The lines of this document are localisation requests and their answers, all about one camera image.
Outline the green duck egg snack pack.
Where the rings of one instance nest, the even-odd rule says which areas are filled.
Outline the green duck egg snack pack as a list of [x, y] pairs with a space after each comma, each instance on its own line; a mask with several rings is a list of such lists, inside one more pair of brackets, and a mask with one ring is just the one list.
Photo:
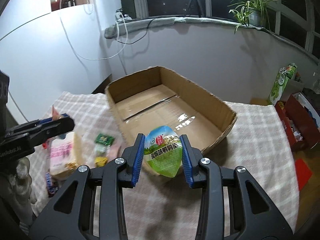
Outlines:
[[145, 138], [144, 159], [154, 172], [174, 178], [182, 163], [180, 137], [169, 126], [152, 130]]

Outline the pink packaged bread loaf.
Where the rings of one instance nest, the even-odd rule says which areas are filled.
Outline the pink packaged bread loaf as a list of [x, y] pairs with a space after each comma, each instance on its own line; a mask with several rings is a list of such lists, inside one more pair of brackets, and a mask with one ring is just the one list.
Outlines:
[[56, 137], [50, 146], [49, 174], [55, 180], [66, 180], [80, 165], [82, 157], [81, 137], [75, 132]]

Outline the small green candy packet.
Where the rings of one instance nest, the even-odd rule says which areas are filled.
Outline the small green candy packet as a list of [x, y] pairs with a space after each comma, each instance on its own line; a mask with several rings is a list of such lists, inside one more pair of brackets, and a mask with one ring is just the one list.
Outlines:
[[115, 140], [115, 138], [110, 135], [105, 135], [105, 134], [99, 133], [95, 139], [95, 143], [101, 144], [104, 146], [111, 146], [113, 144], [114, 140]]

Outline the snickers chocolate bar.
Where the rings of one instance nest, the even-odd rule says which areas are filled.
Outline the snickers chocolate bar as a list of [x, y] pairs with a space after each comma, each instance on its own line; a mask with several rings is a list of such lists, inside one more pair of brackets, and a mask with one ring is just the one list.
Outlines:
[[45, 180], [46, 180], [46, 189], [48, 192], [48, 197], [52, 197], [56, 194], [56, 192], [59, 189], [59, 185], [56, 181], [52, 180], [52, 176], [49, 172], [46, 172], [45, 174]]

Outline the yellow small snack packet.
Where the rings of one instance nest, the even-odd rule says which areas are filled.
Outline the yellow small snack packet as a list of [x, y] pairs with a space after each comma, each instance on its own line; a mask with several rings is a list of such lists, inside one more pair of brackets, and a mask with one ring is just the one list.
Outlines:
[[108, 157], [107, 156], [97, 156], [95, 158], [94, 162], [95, 162], [95, 167], [103, 167], [107, 164]]

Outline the brown cardboard box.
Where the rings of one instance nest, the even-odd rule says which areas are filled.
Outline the brown cardboard box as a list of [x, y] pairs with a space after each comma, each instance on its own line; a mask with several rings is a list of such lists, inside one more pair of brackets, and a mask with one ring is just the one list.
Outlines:
[[208, 153], [232, 130], [237, 116], [214, 94], [165, 67], [150, 67], [111, 82], [105, 89], [127, 145], [159, 126], [185, 134]]

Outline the pink plaid blanket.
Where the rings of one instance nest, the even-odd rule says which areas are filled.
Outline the pink plaid blanket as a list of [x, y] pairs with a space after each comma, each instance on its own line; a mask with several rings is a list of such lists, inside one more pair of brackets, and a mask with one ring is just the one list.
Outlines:
[[178, 95], [116, 123], [108, 95], [63, 93], [71, 131], [30, 157], [30, 239], [292, 239], [299, 192], [275, 108], [225, 102], [217, 128]]

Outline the red storage box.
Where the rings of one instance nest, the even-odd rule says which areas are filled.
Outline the red storage box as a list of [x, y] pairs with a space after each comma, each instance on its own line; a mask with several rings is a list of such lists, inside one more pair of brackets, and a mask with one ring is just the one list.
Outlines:
[[275, 109], [293, 152], [319, 151], [319, 128], [306, 107], [291, 95], [285, 103], [277, 101]]

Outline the grey windowsill cloth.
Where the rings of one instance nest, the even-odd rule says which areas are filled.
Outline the grey windowsill cloth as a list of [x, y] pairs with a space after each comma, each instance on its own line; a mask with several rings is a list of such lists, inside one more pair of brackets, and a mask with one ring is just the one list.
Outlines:
[[280, 35], [275, 34], [274, 32], [267, 30], [264, 27], [256, 27], [255, 25], [240, 25], [239, 23], [227, 21], [227, 20], [218, 20], [214, 18], [194, 18], [194, 17], [164, 17], [164, 18], [147, 18], [138, 21], [125, 21], [125, 23], [116, 22], [115, 25], [112, 25], [105, 29], [104, 37], [108, 40], [116, 38], [119, 34], [120, 36], [125, 35], [126, 33], [134, 33], [137, 31], [149, 30], [154, 28], [166, 28], [169, 26], [173, 26], [175, 24], [200, 24], [200, 25], [225, 25], [229, 27], [233, 27], [234, 29], [246, 28], [246, 29], [255, 29], [257, 31], [262, 31], [273, 36], [280, 42], [283, 42], [293, 48], [298, 49], [303, 54], [307, 55], [310, 59], [312, 59], [315, 64], [319, 64], [319, 59], [312, 55], [310, 52], [296, 44], [284, 38]]

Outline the green tissue box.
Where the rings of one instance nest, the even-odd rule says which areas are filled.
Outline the green tissue box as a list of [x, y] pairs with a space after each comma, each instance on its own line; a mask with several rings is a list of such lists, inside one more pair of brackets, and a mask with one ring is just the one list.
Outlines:
[[276, 80], [268, 96], [268, 103], [275, 105], [280, 100], [289, 80], [294, 80], [297, 73], [297, 66], [289, 63], [286, 67], [281, 67]]

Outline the white power strip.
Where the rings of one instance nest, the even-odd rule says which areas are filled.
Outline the white power strip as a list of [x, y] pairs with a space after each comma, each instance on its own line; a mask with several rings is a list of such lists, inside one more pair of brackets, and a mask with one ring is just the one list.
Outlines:
[[116, 16], [117, 22], [125, 22], [125, 21], [131, 22], [131, 21], [133, 21], [133, 19], [128, 14], [124, 14], [121, 11], [116, 12], [115, 16]]

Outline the potted spider plant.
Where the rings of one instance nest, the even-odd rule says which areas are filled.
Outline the potted spider plant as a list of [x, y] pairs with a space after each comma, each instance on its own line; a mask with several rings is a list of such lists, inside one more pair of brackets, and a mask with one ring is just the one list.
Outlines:
[[234, 34], [240, 27], [250, 27], [251, 25], [258, 28], [270, 27], [270, 18], [268, 15], [268, 5], [277, 0], [233, 0], [229, 13], [237, 21], [234, 28]]

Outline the black tripod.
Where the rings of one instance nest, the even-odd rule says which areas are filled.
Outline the black tripod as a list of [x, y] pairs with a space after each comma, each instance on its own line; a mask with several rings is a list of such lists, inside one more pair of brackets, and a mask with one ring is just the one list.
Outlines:
[[194, 5], [194, 7], [196, 8], [198, 17], [202, 18], [204, 16], [204, 10], [203, 10], [202, 4], [201, 4], [201, 0], [189, 0], [189, 2], [187, 4], [187, 8], [184, 13], [184, 17], [186, 17], [187, 15], [191, 15], [191, 13], [189, 11], [190, 11], [192, 5]]

